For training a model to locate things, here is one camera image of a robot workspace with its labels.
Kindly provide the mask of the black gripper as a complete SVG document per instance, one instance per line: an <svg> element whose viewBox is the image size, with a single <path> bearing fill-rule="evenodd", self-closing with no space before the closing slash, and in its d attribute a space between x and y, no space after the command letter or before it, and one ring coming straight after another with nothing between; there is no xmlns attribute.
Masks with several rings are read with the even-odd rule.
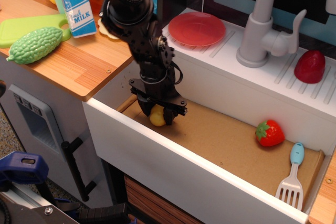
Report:
<svg viewBox="0 0 336 224"><path fill-rule="evenodd" d="M175 71L168 70L161 80L147 81L130 79L131 92L137 96L138 104L146 116L150 116L152 108L157 104L163 109L163 118L166 125L172 125L173 120L180 114L187 113L186 100L177 92L175 86Z"/></svg>

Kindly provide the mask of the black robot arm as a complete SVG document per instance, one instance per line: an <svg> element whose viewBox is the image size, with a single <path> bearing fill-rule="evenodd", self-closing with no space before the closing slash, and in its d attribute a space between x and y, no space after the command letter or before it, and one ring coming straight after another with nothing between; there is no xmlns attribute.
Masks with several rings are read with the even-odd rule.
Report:
<svg viewBox="0 0 336 224"><path fill-rule="evenodd" d="M100 17L109 33L128 44L140 67L140 77L129 85L142 112L149 116L155 105L161 106L166 125L185 115L186 100L175 88L183 78L175 77L174 49L162 35L153 0L104 0Z"/></svg>

